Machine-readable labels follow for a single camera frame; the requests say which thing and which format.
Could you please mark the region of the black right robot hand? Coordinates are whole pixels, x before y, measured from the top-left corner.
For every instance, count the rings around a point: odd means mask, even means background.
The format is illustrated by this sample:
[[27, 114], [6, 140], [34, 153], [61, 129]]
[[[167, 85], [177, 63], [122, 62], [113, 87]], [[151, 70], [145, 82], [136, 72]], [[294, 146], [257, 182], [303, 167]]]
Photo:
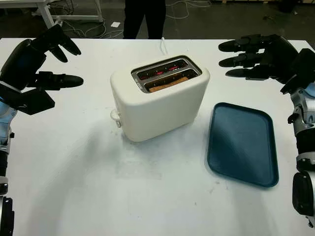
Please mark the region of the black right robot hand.
[[226, 76], [263, 81], [269, 78], [286, 84], [290, 66], [298, 51], [282, 36], [253, 34], [229, 40], [218, 46], [222, 52], [238, 52], [239, 55], [221, 60], [219, 66], [232, 67]]

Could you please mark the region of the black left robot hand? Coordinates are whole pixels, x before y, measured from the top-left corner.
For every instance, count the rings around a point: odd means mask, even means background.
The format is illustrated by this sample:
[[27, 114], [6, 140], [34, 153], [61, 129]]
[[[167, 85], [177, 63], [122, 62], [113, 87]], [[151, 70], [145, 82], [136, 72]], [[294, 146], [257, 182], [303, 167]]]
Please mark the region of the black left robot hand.
[[35, 39], [22, 41], [4, 63], [0, 71], [0, 81], [17, 90], [26, 87], [60, 90], [82, 85], [84, 80], [79, 76], [39, 71], [46, 60], [47, 51], [59, 61], [68, 62], [60, 47], [75, 56], [81, 54], [80, 49], [63, 32], [60, 25], [54, 25]]

